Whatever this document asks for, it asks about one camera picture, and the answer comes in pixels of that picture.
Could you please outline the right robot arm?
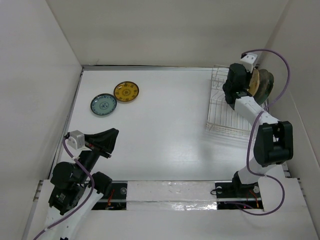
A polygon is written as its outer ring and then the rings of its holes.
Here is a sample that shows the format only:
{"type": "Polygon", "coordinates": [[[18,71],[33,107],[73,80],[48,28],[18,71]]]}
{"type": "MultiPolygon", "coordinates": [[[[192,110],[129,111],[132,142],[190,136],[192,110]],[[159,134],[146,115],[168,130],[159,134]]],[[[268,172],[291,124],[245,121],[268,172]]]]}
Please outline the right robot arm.
{"type": "Polygon", "coordinates": [[[246,166],[237,171],[229,189],[242,197],[252,189],[259,178],[275,165],[293,158],[293,126],[289,121],[280,121],[270,115],[262,104],[274,86],[274,76],[266,69],[248,72],[240,63],[229,66],[227,79],[222,86],[226,103],[250,124],[255,139],[253,157],[246,166]]]}

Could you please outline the light green floral plate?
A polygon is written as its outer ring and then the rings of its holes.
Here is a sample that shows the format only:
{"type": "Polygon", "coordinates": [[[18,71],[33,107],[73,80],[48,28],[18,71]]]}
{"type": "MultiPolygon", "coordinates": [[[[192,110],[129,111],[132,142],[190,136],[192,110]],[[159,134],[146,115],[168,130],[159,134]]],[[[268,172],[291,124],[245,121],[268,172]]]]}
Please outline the light green floral plate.
{"type": "Polygon", "coordinates": [[[264,80],[264,90],[262,95],[262,102],[264,103],[270,96],[274,87],[274,76],[272,73],[268,72],[264,80]]]}

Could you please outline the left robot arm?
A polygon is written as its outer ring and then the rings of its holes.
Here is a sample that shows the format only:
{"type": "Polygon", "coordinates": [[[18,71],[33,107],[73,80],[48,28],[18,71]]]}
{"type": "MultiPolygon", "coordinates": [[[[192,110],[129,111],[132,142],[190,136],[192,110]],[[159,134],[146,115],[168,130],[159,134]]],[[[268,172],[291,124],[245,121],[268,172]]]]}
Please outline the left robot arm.
{"type": "Polygon", "coordinates": [[[115,128],[95,134],[66,133],[62,146],[72,162],[62,161],[53,168],[44,229],[34,239],[73,240],[95,204],[112,195],[113,180],[91,171],[100,157],[112,156],[118,134],[115,128]]]}

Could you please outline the yellow patterned small plate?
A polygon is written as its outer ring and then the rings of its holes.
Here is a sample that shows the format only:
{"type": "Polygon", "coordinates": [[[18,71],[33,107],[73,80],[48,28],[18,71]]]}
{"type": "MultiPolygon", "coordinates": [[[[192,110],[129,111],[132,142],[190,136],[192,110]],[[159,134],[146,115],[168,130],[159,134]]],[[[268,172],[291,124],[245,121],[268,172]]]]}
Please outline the yellow patterned small plate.
{"type": "Polygon", "coordinates": [[[117,101],[129,103],[134,101],[140,93],[138,85],[132,81],[123,81],[117,84],[113,90],[113,95],[117,101]]]}

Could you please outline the blue white patterned plate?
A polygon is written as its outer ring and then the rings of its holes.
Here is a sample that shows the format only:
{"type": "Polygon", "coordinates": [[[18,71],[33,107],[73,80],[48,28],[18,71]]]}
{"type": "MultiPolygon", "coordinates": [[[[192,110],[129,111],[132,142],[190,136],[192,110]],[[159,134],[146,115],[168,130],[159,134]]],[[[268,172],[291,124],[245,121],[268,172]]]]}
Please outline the blue white patterned plate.
{"type": "Polygon", "coordinates": [[[90,103],[90,110],[97,116],[107,116],[117,107],[117,99],[109,93],[95,96],[90,103]]]}

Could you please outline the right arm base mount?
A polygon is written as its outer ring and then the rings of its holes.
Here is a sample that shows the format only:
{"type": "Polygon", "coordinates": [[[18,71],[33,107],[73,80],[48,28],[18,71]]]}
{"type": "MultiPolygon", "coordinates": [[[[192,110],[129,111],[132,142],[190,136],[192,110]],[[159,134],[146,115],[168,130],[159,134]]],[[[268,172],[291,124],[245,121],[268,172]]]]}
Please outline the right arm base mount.
{"type": "Polygon", "coordinates": [[[218,199],[249,199],[261,197],[258,183],[235,186],[232,182],[215,182],[215,192],[218,199]]]}

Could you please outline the beige bird branch plate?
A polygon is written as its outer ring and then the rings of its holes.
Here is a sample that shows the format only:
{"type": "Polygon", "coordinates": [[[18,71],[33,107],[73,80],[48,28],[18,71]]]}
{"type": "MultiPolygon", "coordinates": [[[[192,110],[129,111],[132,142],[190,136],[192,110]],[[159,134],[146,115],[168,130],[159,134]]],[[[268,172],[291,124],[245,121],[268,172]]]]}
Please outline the beige bird branch plate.
{"type": "Polygon", "coordinates": [[[248,92],[254,96],[258,89],[259,89],[259,85],[260,85],[260,74],[259,71],[257,69],[253,69],[252,71],[252,77],[249,83],[249,88],[248,88],[248,92]]]}

